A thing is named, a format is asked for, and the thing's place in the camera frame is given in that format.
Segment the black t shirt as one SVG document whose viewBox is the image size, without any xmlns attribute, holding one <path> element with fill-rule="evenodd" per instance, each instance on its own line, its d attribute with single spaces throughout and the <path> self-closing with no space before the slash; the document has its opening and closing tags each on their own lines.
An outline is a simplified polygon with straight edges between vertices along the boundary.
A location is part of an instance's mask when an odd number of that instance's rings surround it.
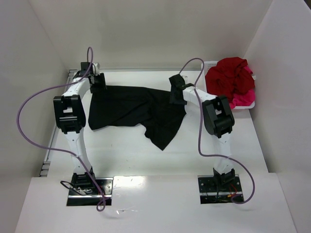
<svg viewBox="0 0 311 233">
<path fill-rule="evenodd" d="M 185 115 L 184 105 L 170 103 L 169 91 L 110 85 L 92 94 L 88 124 L 93 131 L 141 124 L 145 137 L 164 150 L 176 136 Z"/>
</svg>

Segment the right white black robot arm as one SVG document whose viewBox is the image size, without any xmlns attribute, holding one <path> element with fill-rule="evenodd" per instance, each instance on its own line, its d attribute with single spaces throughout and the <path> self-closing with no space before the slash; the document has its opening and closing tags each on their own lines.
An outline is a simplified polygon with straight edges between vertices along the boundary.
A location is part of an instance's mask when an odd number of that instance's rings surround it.
<svg viewBox="0 0 311 233">
<path fill-rule="evenodd" d="M 170 103 L 186 105 L 191 102 L 200 109 L 200 129 L 205 128 L 213 138 L 216 150 L 213 178 L 220 188 L 234 180 L 235 171 L 229 157 L 231 156 L 231 132 L 235 120 L 225 96 L 215 96 L 186 83 L 177 74 L 169 78 L 171 84 Z"/>
</svg>

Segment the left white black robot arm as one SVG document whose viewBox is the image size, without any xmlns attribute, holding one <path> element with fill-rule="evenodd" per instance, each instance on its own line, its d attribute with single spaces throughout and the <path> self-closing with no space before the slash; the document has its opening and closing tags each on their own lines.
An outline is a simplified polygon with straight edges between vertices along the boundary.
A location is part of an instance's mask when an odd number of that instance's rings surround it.
<svg viewBox="0 0 311 233">
<path fill-rule="evenodd" d="M 106 89 L 104 74 L 100 72 L 99 63 L 82 62 L 81 70 L 73 77 L 73 83 L 67 91 L 53 99 L 57 127 L 65 135 L 70 151 L 74 153 L 74 171 L 71 185 L 76 190 L 87 192 L 96 188 L 95 175 L 88 160 L 84 143 L 86 115 L 82 98 L 87 91 L 92 93 Z"/>
</svg>

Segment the white plastic basket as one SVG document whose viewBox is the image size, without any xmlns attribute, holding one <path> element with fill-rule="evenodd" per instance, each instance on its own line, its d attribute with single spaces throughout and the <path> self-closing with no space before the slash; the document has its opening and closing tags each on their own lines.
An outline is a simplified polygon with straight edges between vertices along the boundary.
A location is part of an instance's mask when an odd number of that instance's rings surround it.
<svg viewBox="0 0 311 233">
<path fill-rule="evenodd" d="M 207 91 L 206 88 L 206 81 L 205 81 L 205 75 L 207 74 L 208 70 L 211 67 L 216 66 L 218 63 L 218 61 L 204 61 L 204 65 L 201 65 L 201 67 L 204 68 L 203 73 L 201 74 L 201 78 L 202 78 L 202 83 L 204 84 L 204 90 Z M 233 108 L 233 110 L 244 110 L 244 109 L 252 109 L 255 107 L 255 102 L 252 102 L 249 106 L 236 106 L 235 108 Z"/>
</svg>

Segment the dark red t shirt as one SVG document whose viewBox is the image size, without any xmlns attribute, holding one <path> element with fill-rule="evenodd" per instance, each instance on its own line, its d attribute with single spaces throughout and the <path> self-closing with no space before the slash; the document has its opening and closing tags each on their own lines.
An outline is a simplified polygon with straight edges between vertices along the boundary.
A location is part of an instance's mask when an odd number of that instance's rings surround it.
<svg viewBox="0 0 311 233">
<path fill-rule="evenodd" d="M 255 81 L 246 69 L 248 61 L 240 57 L 229 57 L 218 61 L 205 75 L 207 91 L 210 94 L 225 95 L 233 100 L 234 94 L 246 94 L 255 88 Z"/>
</svg>

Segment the pink t shirt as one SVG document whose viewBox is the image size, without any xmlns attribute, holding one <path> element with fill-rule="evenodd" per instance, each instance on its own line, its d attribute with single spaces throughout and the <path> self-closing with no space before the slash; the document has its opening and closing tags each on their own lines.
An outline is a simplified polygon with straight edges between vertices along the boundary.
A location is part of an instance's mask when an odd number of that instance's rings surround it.
<svg viewBox="0 0 311 233">
<path fill-rule="evenodd" d="M 255 101 L 255 80 L 249 66 L 243 67 L 235 78 L 235 88 L 230 108 L 248 107 Z"/>
</svg>

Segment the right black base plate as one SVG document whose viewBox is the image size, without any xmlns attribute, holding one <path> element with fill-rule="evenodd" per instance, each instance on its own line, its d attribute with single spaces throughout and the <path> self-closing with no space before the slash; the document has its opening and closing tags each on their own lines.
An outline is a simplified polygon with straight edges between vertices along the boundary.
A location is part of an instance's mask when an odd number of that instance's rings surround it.
<svg viewBox="0 0 311 233">
<path fill-rule="evenodd" d="M 233 181 L 217 186 L 213 176 L 198 176 L 198 186 L 201 204 L 243 202 L 243 192 L 238 175 Z"/>
</svg>

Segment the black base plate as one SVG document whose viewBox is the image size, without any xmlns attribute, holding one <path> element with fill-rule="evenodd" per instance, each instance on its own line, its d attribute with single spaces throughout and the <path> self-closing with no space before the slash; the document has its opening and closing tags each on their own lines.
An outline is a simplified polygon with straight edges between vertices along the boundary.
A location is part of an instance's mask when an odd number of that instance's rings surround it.
<svg viewBox="0 0 311 233">
<path fill-rule="evenodd" d="M 96 180 L 104 193 L 106 206 L 112 203 L 113 181 L 112 177 Z M 66 181 L 61 181 L 61 184 L 69 190 L 66 206 L 96 206 L 101 201 L 101 193 L 95 186 L 81 188 Z"/>
<path fill-rule="evenodd" d="M 238 175 L 233 181 L 217 186 L 213 176 L 198 176 L 198 186 L 201 204 L 243 202 L 243 192 Z"/>
</svg>

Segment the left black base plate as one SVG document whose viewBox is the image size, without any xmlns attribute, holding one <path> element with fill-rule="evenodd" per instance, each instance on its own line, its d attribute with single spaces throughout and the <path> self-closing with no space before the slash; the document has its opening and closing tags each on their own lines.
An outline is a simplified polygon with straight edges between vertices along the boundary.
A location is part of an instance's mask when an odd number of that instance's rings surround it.
<svg viewBox="0 0 311 233">
<path fill-rule="evenodd" d="M 96 180 L 104 193 L 106 206 L 112 203 L 113 181 L 112 177 Z M 66 181 L 61 181 L 61 184 L 69 190 L 66 206 L 96 206 L 101 201 L 101 193 L 95 186 L 81 188 Z"/>
</svg>

